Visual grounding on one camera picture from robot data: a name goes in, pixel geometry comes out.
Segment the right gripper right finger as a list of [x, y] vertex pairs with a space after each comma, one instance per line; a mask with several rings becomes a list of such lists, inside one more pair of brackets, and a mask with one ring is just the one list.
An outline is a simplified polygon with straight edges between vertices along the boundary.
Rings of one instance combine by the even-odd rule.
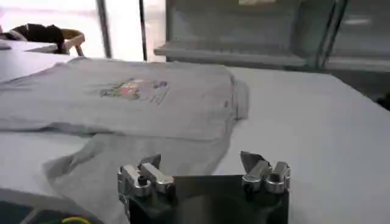
[[290, 189], [291, 168], [283, 161], [272, 166], [261, 155], [241, 151], [241, 162], [245, 174], [242, 185], [245, 193], [254, 194], [267, 191], [271, 194], [283, 194]]

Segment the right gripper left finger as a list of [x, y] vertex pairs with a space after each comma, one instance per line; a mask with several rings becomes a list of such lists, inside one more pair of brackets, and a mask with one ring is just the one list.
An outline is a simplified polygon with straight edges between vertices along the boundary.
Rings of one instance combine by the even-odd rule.
[[131, 164], [121, 166], [117, 173], [118, 195], [121, 198], [130, 195], [144, 198], [150, 196], [154, 190], [168, 198], [174, 197], [175, 179], [159, 169], [160, 163], [161, 154], [157, 154], [143, 158], [137, 166]]

